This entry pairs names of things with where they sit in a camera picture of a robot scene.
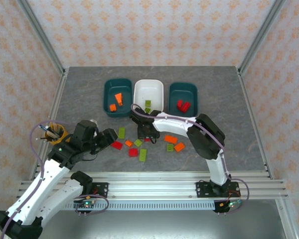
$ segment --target orange block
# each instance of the orange block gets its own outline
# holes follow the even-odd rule
[[[129,140],[126,140],[125,141],[125,144],[128,146],[128,147],[131,147],[133,145],[133,142],[129,141]]]
[[[116,101],[118,102],[119,106],[122,106],[122,105],[123,105],[123,102],[122,102],[122,100],[123,100],[122,93],[118,93],[118,94],[116,94],[116,95],[115,95],[115,99],[116,99]]]
[[[174,149],[176,150],[177,153],[182,151],[184,148],[185,148],[185,145],[183,143],[179,143],[178,145],[176,145],[174,147]]]
[[[116,105],[115,104],[110,105],[110,111],[111,112],[116,111]]]
[[[164,140],[166,142],[173,143],[173,144],[177,143],[177,138],[169,135],[166,135]]]

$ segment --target patterned wallpaper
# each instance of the patterned wallpaper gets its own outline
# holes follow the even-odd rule
[[[299,224],[299,0],[287,0],[244,76],[267,156]]]
[[[28,134],[46,119],[58,82],[17,1],[0,0],[0,210],[11,206],[20,181],[30,176]]]
[[[239,66],[274,0],[29,0],[64,67]]]

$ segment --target pen holder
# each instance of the pen holder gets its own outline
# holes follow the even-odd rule
[[[52,145],[55,145],[55,144],[61,142],[62,139],[64,139],[64,137],[68,135],[68,132],[65,130],[65,128],[62,125],[58,124],[57,126],[60,127],[60,134],[61,134],[61,136],[56,141],[49,141]],[[47,133],[44,133],[44,137],[52,139],[51,137],[49,137],[47,135]]]

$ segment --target white bin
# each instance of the white bin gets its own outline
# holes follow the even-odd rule
[[[134,104],[143,110],[145,101],[150,100],[150,111],[164,109],[164,85],[159,80],[139,80],[134,87]]]

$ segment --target lime green block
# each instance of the lime green block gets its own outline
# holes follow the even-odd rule
[[[119,128],[118,138],[120,138],[120,139],[125,138],[125,128],[124,127]]]
[[[134,144],[137,146],[137,147],[140,147],[140,145],[142,144],[142,141],[140,141],[139,139],[135,140]]]
[[[150,101],[145,101],[145,107],[150,107]]]
[[[144,149],[144,148],[140,149],[139,162],[145,162],[146,161],[146,152],[147,152],[146,149]]]
[[[168,144],[167,145],[167,151],[168,152],[173,152],[174,151],[174,145],[173,144]]]

